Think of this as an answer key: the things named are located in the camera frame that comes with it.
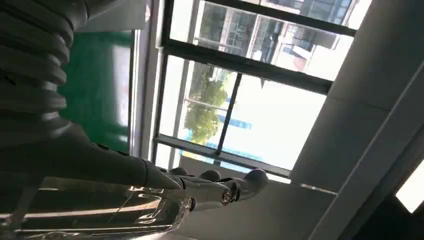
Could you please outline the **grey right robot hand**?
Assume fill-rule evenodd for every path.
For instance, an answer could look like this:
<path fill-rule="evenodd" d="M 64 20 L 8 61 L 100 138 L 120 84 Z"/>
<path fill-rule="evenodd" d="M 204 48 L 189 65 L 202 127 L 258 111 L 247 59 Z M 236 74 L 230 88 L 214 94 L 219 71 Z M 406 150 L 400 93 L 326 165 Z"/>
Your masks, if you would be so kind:
<path fill-rule="evenodd" d="M 208 208 L 256 196 L 268 183 L 253 169 L 243 178 L 198 177 L 165 173 L 151 162 L 93 143 L 77 125 L 49 130 L 43 126 L 2 125 L 0 169 L 32 177 L 57 177 L 173 191 Z"/>

